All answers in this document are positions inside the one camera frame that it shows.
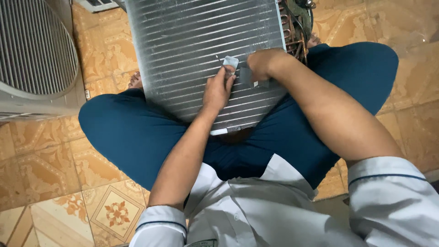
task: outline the person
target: person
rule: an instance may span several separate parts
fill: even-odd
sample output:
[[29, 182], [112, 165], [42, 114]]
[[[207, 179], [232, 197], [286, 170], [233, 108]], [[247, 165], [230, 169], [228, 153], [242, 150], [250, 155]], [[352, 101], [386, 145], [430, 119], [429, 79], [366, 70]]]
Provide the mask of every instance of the person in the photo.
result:
[[[125, 92], [82, 107], [91, 144], [151, 191], [130, 246], [439, 245], [439, 195], [374, 117], [392, 89], [396, 53], [319, 44], [308, 61], [281, 49], [248, 56], [254, 80], [274, 78], [289, 94], [233, 145], [209, 136], [235, 79], [224, 68], [207, 79], [189, 126], [145, 99], [139, 73]], [[311, 203], [340, 157], [350, 229]]]

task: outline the hand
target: hand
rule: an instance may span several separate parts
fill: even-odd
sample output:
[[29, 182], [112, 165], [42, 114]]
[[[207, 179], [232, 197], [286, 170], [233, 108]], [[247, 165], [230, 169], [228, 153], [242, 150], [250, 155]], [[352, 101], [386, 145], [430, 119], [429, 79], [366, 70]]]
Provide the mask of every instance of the hand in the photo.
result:
[[250, 54], [247, 64], [252, 70], [252, 81], [268, 80], [275, 77], [280, 63], [285, 62], [288, 53], [281, 48], [259, 50]]
[[[229, 72], [235, 71], [230, 65], [226, 65], [226, 67]], [[214, 112], [218, 115], [229, 102], [230, 91], [235, 78], [236, 75], [230, 76], [230, 74], [226, 73], [224, 67], [220, 68], [216, 76], [208, 78], [206, 88], [204, 89], [203, 110]]]

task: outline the bare foot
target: bare foot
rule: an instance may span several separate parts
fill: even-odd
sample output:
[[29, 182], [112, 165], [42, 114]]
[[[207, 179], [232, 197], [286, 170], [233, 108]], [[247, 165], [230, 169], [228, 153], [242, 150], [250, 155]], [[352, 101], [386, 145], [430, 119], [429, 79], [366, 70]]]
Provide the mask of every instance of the bare foot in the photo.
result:
[[312, 33], [311, 34], [311, 38], [309, 39], [308, 44], [307, 44], [306, 47], [308, 49], [310, 49], [311, 47], [314, 47], [314, 46], [319, 45], [321, 43], [322, 42], [320, 41], [320, 38], [317, 37], [317, 34], [316, 33]]
[[143, 91], [142, 77], [140, 76], [140, 72], [135, 72], [133, 76], [131, 76], [130, 83], [128, 83], [128, 88], [139, 88]]

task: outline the blue stripe trim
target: blue stripe trim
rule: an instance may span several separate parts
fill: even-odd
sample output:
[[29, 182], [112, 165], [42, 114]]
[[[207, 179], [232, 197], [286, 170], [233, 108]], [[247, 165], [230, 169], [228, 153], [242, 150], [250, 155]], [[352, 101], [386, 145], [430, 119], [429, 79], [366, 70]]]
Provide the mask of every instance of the blue stripe trim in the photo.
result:
[[152, 224], [152, 223], [171, 223], [171, 224], [179, 225], [179, 226], [183, 227], [184, 231], [187, 233], [186, 226], [184, 226], [184, 225], [182, 225], [182, 224], [180, 224], [180, 223], [178, 223], [178, 222], [173, 222], [173, 221], [150, 221], [150, 222], [145, 222], [145, 223], [140, 224], [140, 226], [138, 226], [138, 227], [136, 228], [136, 231], [137, 231], [141, 226], [146, 225], [146, 224]]
[[351, 184], [353, 184], [354, 182], [360, 180], [360, 179], [365, 179], [365, 178], [376, 178], [376, 177], [405, 177], [405, 178], [416, 178], [422, 181], [427, 181], [425, 178], [420, 178], [417, 176], [413, 176], [413, 175], [406, 175], [406, 174], [377, 174], [377, 175], [369, 175], [369, 176], [364, 176], [364, 177], [360, 177], [360, 178], [356, 178], [354, 180], [352, 180], [348, 187], [351, 186]]

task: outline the shirt sleeve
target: shirt sleeve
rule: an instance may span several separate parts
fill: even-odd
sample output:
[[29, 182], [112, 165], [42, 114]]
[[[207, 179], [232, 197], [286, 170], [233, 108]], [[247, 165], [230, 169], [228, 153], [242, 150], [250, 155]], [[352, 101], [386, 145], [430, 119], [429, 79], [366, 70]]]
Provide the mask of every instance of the shirt sleeve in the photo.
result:
[[439, 245], [439, 195], [408, 160], [360, 161], [348, 183], [350, 226], [369, 246]]
[[140, 216], [130, 247], [183, 247], [186, 233], [183, 212], [169, 206], [153, 206]]

